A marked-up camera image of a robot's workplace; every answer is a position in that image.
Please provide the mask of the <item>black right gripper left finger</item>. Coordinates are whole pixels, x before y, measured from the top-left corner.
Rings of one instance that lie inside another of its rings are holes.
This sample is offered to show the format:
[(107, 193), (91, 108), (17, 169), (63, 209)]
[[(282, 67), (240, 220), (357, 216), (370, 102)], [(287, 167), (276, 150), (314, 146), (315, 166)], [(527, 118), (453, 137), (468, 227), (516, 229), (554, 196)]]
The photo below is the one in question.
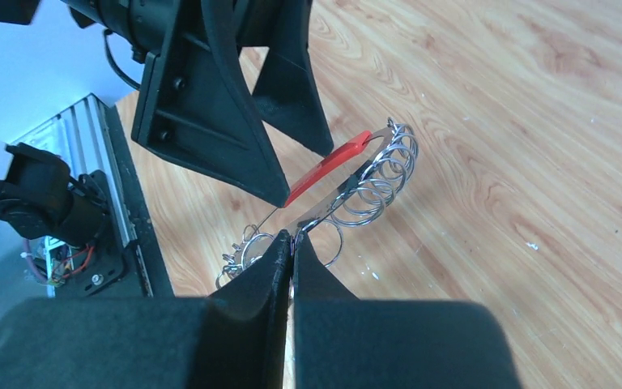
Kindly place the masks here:
[(291, 236), (207, 297), (38, 298), (0, 319), (0, 388), (282, 383)]

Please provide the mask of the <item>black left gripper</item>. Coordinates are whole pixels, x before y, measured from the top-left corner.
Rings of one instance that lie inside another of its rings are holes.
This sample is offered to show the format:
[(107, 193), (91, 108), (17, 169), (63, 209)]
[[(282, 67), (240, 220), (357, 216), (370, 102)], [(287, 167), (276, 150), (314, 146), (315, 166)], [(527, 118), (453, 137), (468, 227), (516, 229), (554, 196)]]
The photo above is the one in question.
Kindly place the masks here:
[(66, 1), (147, 57), (131, 138), (281, 207), (290, 187), (241, 71), (230, 1)]

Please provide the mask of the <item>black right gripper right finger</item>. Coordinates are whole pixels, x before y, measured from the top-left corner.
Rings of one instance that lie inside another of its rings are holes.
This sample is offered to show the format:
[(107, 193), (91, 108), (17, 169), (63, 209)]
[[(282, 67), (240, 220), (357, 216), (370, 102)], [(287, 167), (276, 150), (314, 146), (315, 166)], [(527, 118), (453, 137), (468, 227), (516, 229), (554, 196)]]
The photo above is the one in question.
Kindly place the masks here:
[(505, 333), (472, 301), (361, 300), (317, 258), (294, 255), (299, 388), (519, 388)]

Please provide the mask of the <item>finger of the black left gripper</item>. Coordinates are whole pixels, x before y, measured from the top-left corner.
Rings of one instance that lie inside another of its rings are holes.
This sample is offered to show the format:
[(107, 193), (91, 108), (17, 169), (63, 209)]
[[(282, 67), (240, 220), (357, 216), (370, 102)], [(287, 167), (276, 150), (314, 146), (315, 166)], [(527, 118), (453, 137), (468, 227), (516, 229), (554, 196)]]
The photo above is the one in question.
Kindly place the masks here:
[(239, 1), (238, 46), (265, 47), (253, 89), (262, 119), (320, 156), (334, 143), (309, 56), (311, 1)]

